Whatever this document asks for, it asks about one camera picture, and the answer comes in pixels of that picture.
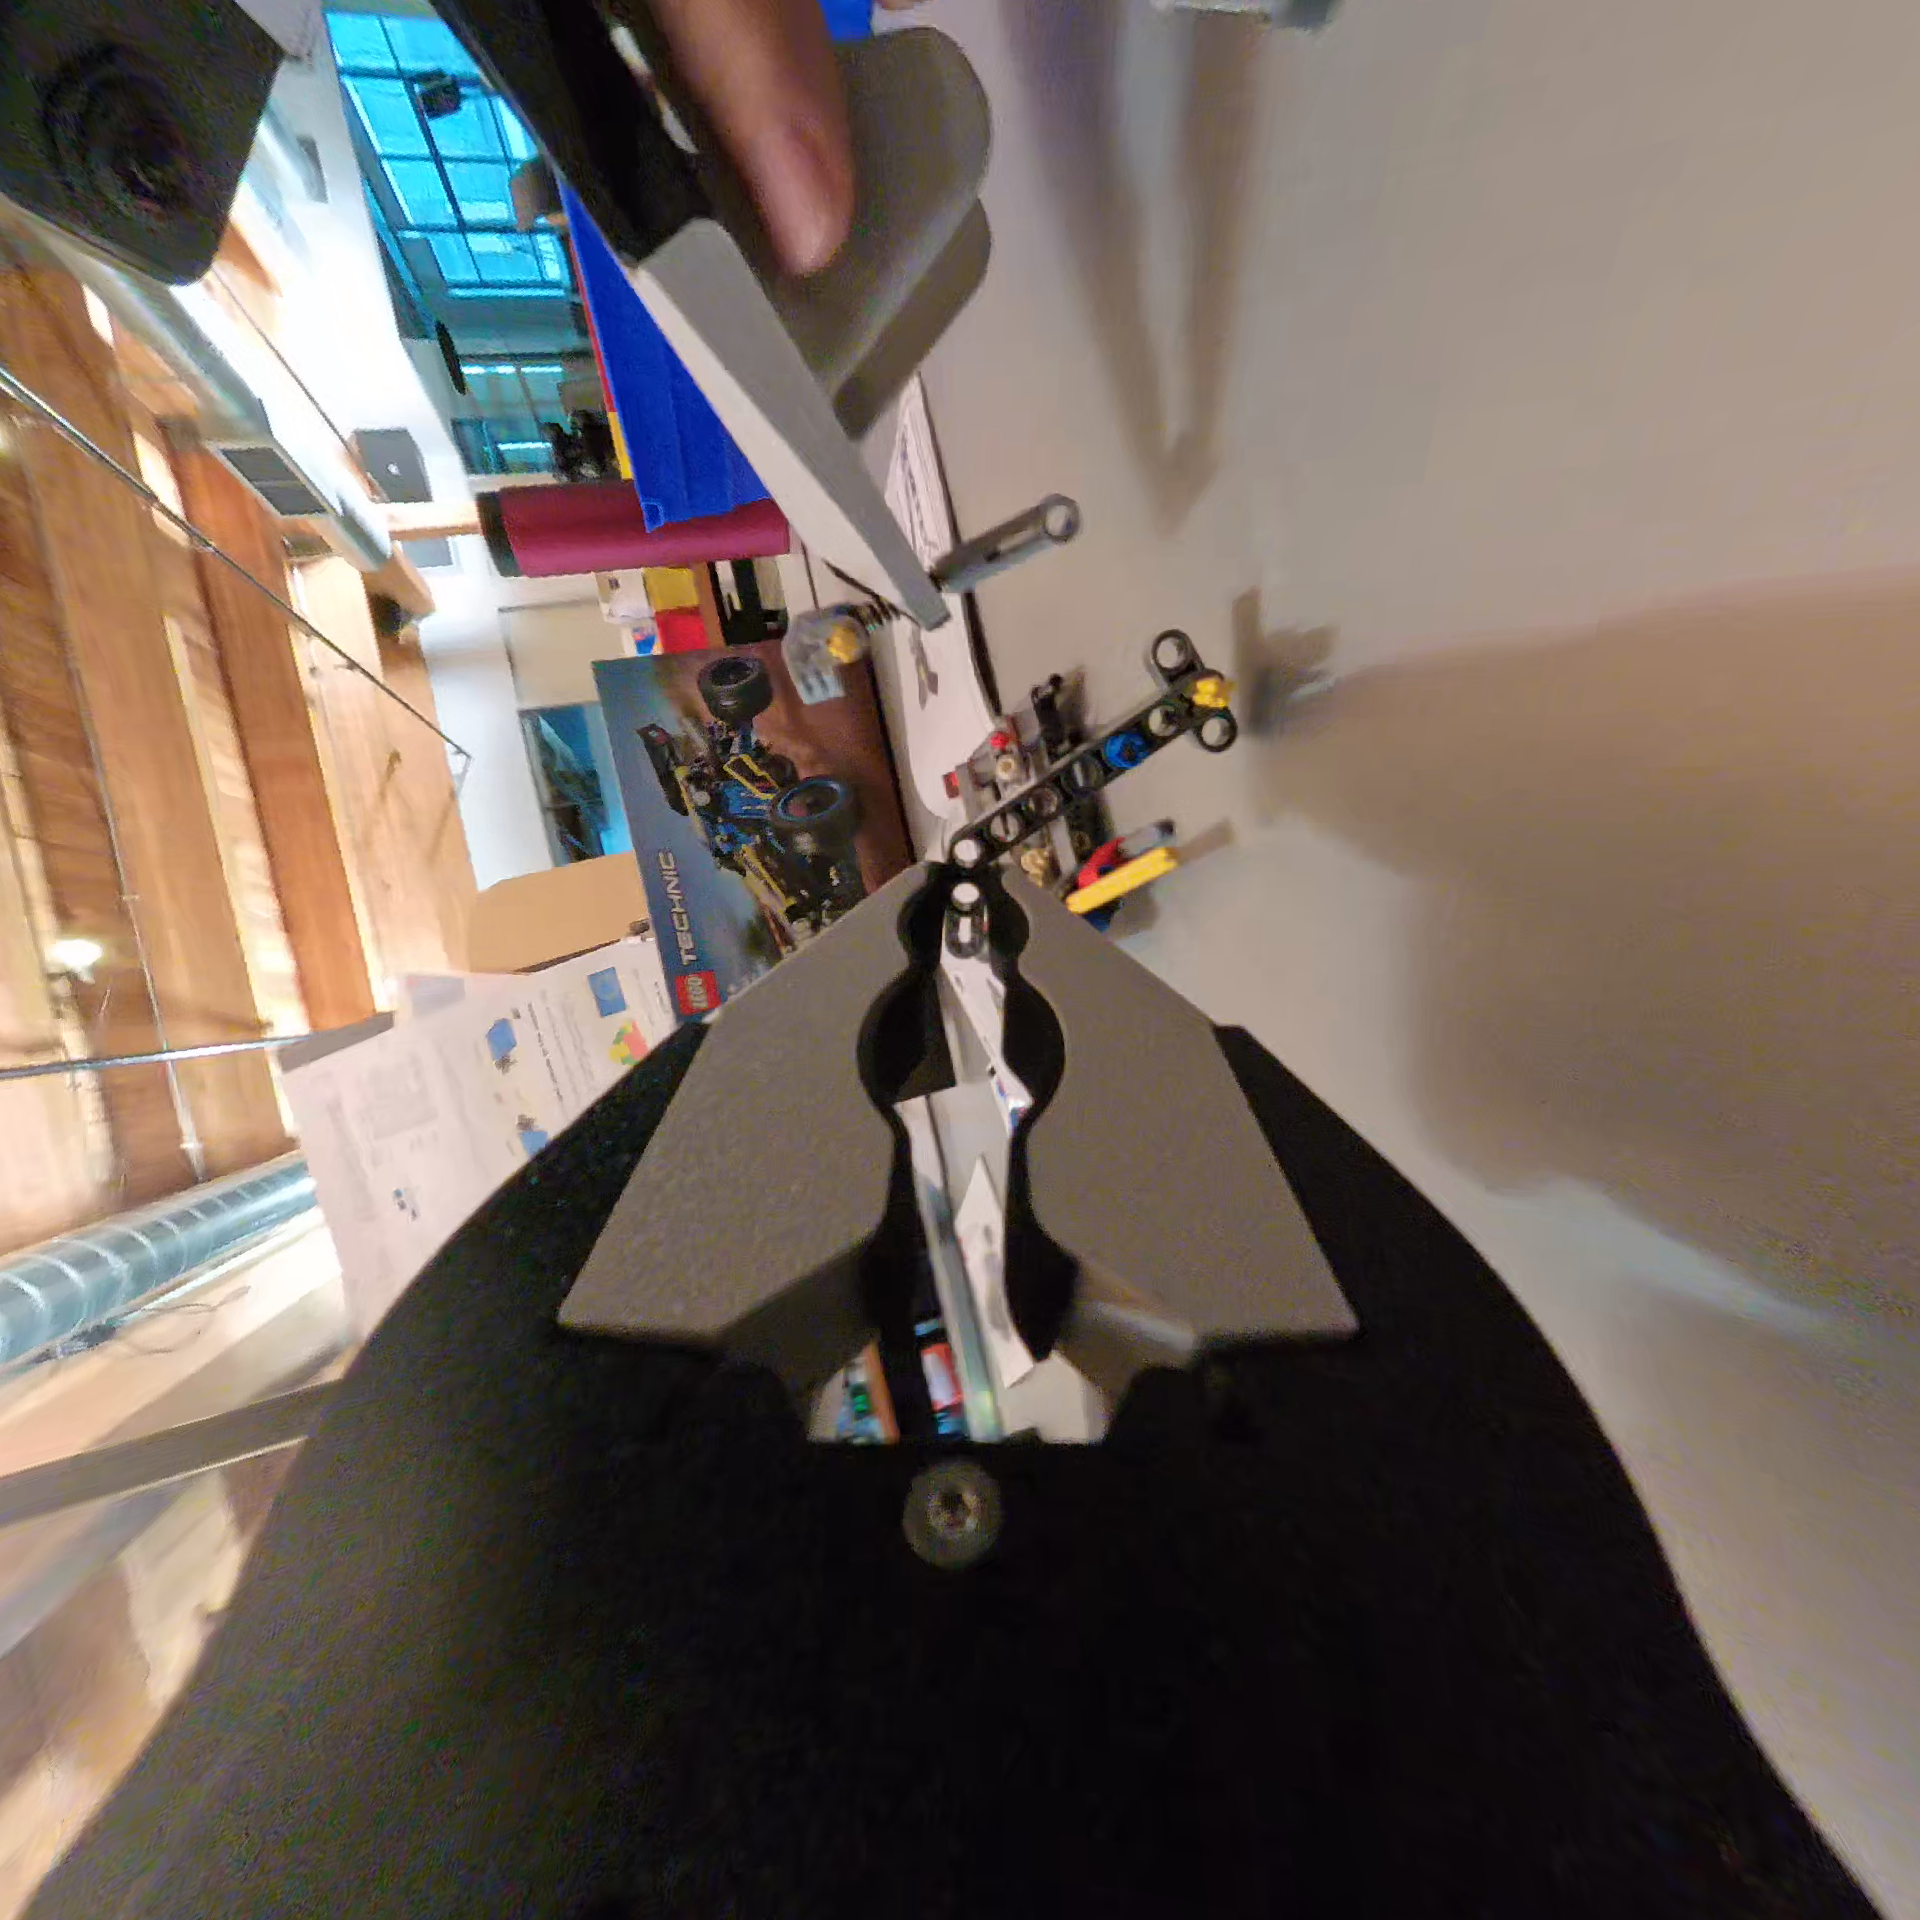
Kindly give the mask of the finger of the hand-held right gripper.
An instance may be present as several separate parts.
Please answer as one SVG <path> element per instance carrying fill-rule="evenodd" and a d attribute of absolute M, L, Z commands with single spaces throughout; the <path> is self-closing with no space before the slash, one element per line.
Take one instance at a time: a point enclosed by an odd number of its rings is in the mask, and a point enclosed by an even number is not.
<path fill-rule="evenodd" d="M 985 277 L 980 201 L 992 109 L 964 51 L 901 28 L 834 51 L 848 104 L 855 212 L 809 279 L 781 279 L 778 317 L 844 430 L 861 441 Z"/>
<path fill-rule="evenodd" d="M 916 277 L 879 281 L 901 295 L 895 310 L 834 389 L 734 235 L 711 219 L 684 224 L 632 261 L 631 288 L 804 545 L 926 630 L 943 625 L 949 597 L 892 511 L 838 403 L 872 417 L 952 321 L 952 239 Z"/>

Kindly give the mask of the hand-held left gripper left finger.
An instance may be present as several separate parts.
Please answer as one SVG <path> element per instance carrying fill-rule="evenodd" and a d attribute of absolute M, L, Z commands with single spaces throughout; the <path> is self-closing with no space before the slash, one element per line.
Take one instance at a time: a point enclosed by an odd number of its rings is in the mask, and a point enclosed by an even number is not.
<path fill-rule="evenodd" d="M 869 1344 L 858 1265 L 911 1168 L 895 1105 L 952 1085 L 941 933 L 920 861 L 688 1030 L 567 1332 L 751 1363 L 797 1399 Z"/>

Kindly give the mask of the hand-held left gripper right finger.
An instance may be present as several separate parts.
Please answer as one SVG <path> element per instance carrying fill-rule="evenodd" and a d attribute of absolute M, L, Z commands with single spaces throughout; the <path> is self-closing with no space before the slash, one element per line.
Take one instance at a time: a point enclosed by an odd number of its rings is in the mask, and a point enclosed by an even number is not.
<path fill-rule="evenodd" d="M 1152 1372 L 1357 1334 L 1214 1024 L 1023 875 L 990 916 L 1009 1147 L 1005 1285 L 1105 1403 Z"/>

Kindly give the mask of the yellow and red lego piece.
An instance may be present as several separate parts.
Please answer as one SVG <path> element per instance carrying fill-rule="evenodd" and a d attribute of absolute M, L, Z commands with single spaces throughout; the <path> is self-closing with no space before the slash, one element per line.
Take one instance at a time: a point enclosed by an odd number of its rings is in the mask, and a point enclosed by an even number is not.
<path fill-rule="evenodd" d="M 1177 868 L 1177 823 L 1157 819 L 1096 845 L 1069 875 L 1062 903 L 1076 918 L 1108 927 L 1121 901 Z"/>

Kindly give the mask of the grey lego shock absorber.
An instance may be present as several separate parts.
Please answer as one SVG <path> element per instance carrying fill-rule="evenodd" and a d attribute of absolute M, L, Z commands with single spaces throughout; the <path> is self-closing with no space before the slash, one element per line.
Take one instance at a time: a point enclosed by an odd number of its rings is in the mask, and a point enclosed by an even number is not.
<path fill-rule="evenodd" d="M 941 593 L 972 593 L 1001 574 L 1069 543 L 1078 536 L 1081 523 L 1084 517 L 1072 495 L 1049 494 L 940 556 L 928 565 L 928 576 Z"/>

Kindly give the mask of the lego set box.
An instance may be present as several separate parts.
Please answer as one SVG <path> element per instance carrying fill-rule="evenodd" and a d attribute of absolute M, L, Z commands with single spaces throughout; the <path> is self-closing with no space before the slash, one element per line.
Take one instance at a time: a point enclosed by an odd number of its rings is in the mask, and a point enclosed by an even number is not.
<path fill-rule="evenodd" d="M 591 664 L 662 985 L 712 1014 L 916 861 L 872 668 L 777 639 Z"/>

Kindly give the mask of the partly built lego assembly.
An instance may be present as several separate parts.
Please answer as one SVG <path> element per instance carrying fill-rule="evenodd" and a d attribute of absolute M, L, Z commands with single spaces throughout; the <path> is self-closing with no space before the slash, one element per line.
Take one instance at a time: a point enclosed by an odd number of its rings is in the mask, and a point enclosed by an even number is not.
<path fill-rule="evenodd" d="M 1192 638 L 1166 629 L 1145 649 L 1146 693 L 1111 723 L 1081 716 L 1062 677 L 1028 689 L 1025 705 L 992 723 L 951 773 L 962 805 L 956 833 L 980 831 L 999 868 L 1065 899 L 1065 885 L 1112 828 L 1112 789 L 1189 741 L 1220 756 L 1239 741 L 1234 684 Z"/>

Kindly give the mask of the person's right hand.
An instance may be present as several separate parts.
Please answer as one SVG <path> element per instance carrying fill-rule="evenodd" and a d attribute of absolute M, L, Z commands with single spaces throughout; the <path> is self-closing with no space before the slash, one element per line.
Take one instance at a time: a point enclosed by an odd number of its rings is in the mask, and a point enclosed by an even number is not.
<path fill-rule="evenodd" d="M 748 187 L 777 262 L 825 272 L 853 233 L 848 96 L 813 3 L 657 3 L 688 96 Z"/>

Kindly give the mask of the white instruction booklet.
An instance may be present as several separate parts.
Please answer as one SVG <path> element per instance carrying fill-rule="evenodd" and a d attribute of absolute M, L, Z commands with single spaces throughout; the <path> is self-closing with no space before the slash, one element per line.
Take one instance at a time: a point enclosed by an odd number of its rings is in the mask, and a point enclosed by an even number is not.
<path fill-rule="evenodd" d="M 932 432 L 920 374 L 902 389 L 881 495 L 926 568 L 957 543 L 952 505 Z M 935 629 L 906 619 L 894 625 L 902 744 L 913 779 L 935 797 L 946 776 L 992 728 L 992 702 L 976 652 L 967 597 L 949 591 L 946 619 Z"/>

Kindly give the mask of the maroon cylinder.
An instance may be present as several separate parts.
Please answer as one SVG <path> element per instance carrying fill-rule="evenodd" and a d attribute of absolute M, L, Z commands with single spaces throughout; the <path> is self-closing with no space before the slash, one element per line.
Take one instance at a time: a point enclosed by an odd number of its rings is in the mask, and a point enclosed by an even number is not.
<path fill-rule="evenodd" d="M 484 488 L 472 509 L 502 579 L 778 559 L 796 548 L 786 517 L 768 499 L 648 525 L 631 485 L 565 481 Z"/>

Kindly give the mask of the red and yellow box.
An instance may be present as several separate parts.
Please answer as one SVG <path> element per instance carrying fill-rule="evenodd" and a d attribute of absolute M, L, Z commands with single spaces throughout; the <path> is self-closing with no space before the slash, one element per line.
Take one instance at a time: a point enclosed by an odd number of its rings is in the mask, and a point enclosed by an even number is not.
<path fill-rule="evenodd" d="M 602 619 L 632 656 L 684 656 L 778 639 L 786 606 L 764 559 L 594 572 Z"/>

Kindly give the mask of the clear bag with yellow piece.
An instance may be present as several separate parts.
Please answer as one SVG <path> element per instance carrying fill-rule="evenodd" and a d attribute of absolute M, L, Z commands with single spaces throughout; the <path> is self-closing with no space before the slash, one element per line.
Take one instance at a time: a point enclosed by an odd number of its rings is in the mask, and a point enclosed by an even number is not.
<path fill-rule="evenodd" d="M 869 661 L 872 633 L 887 625 L 876 604 L 834 604 L 792 615 L 781 636 L 781 663 L 802 703 L 836 702 L 853 669 Z"/>

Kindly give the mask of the printed white paper sheets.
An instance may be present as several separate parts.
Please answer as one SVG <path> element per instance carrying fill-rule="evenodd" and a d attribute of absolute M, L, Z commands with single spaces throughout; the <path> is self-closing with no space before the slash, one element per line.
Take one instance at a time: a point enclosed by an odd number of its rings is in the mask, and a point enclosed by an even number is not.
<path fill-rule="evenodd" d="M 406 997 L 400 1014 L 289 1040 L 274 1063 L 352 1341 L 676 1027 L 648 935 L 530 973 L 430 976 Z"/>

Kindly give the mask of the cardboard box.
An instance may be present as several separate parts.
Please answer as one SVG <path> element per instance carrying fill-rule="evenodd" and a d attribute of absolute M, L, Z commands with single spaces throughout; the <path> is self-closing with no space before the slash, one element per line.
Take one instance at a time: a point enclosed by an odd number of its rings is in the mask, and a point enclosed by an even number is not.
<path fill-rule="evenodd" d="M 464 968 L 540 971 L 648 927 L 636 855 L 596 855 L 479 888 L 466 918 Z"/>

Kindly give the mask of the silver ventilation duct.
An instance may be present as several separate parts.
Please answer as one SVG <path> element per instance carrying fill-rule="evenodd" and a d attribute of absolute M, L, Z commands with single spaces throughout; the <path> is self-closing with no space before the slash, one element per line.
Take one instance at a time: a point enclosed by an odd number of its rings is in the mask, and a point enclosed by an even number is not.
<path fill-rule="evenodd" d="M 1 1365 L 28 1363 L 246 1255 L 317 1204 L 301 1157 L 92 1220 L 1 1256 Z"/>

